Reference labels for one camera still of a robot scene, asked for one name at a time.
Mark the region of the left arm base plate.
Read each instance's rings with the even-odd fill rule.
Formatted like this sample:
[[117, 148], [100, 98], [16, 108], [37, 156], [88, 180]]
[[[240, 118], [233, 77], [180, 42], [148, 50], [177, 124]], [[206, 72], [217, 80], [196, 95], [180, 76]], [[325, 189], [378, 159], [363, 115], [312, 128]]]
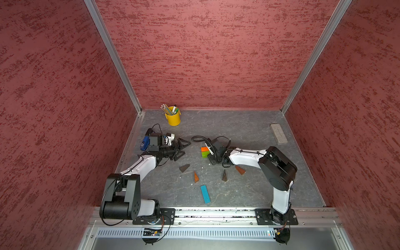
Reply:
[[163, 224], [173, 225], [176, 215], [175, 208], [160, 208], [155, 211], [154, 215], [141, 216], [133, 220], [133, 225], [149, 225], [149, 226], [161, 226]]

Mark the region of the orange brown triangle block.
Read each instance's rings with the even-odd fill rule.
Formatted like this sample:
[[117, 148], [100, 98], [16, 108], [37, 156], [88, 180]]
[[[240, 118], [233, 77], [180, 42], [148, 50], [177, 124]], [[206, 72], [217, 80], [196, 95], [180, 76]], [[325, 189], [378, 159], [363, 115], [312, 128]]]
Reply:
[[196, 172], [194, 172], [194, 182], [197, 183], [199, 182], [199, 180], [200, 180], [199, 176], [197, 175]]

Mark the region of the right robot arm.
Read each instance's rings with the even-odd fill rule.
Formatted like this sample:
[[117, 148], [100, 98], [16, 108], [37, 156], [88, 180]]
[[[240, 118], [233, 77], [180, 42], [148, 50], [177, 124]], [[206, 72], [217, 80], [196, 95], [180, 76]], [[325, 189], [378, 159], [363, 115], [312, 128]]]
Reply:
[[284, 225], [289, 220], [291, 187], [298, 170], [277, 147], [271, 146], [258, 151], [227, 148], [218, 139], [206, 140], [205, 145], [210, 151], [208, 159], [212, 165], [245, 165], [259, 168], [273, 187], [270, 219], [275, 225]]

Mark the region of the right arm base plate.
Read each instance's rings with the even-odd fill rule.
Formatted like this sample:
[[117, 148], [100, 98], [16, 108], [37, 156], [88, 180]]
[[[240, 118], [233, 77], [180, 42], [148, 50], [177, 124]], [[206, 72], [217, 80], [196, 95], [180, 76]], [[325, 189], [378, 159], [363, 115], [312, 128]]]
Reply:
[[295, 210], [289, 209], [285, 214], [282, 214], [275, 209], [255, 209], [255, 218], [257, 224], [267, 226], [288, 226], [299, 224]]

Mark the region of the dark brown triangle block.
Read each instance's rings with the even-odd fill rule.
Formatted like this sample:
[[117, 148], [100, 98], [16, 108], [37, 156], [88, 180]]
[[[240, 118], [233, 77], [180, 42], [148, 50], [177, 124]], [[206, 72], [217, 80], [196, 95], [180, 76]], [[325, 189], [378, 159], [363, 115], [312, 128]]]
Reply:
[[190, 167], [190, 164], [186, 164], [186, 165], [180, 167], [179, 170], [180, 170], [182, 173], [184, 173], [189, 167]]

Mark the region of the reddish brown triangle block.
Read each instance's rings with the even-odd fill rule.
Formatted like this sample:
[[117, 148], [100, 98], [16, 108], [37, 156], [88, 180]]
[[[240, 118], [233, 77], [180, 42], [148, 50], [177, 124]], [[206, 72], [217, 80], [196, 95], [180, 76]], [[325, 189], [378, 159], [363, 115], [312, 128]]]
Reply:
[[235, 166], [235, 169], [240, 173], [240, 175], [244, 175], [245, 174], [245, 170], [239, 166]]

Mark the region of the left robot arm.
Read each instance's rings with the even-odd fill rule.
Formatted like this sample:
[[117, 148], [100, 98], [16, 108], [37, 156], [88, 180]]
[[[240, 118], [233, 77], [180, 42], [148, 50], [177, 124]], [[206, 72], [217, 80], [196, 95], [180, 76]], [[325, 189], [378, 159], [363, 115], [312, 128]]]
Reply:
[[135, 221], [143, 219], [148, 224], [157, 224], [162, 220], [158, 200], [141, 198], [141, 181], [156, 167], [161, 166], [165, 158], [177, 161], [191, 142], [176, 138], [173, 134], [152, 133], [143, 144], [146, 150], [138, 160], [119, 174], [107, 177], [99, 215], [106, 219]]

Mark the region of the dark wood triangle block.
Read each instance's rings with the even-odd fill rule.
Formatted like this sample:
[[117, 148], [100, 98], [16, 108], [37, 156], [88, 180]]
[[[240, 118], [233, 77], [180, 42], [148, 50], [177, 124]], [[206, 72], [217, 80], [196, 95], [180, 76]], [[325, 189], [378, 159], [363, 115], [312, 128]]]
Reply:
[[227, 173], [226, 170], [223, 171], [223, 175], [222, 175], [222, 181], [227, 182], [228, 178], [227, 178]]

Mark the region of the green rectangular block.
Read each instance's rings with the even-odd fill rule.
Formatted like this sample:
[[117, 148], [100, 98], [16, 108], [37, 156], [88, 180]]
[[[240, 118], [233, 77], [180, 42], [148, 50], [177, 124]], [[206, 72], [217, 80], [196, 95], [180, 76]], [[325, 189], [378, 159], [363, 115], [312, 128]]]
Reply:
[[202, 152], [202, 157], [207, 158], [209, 154], [210, 154], [210, 151]]

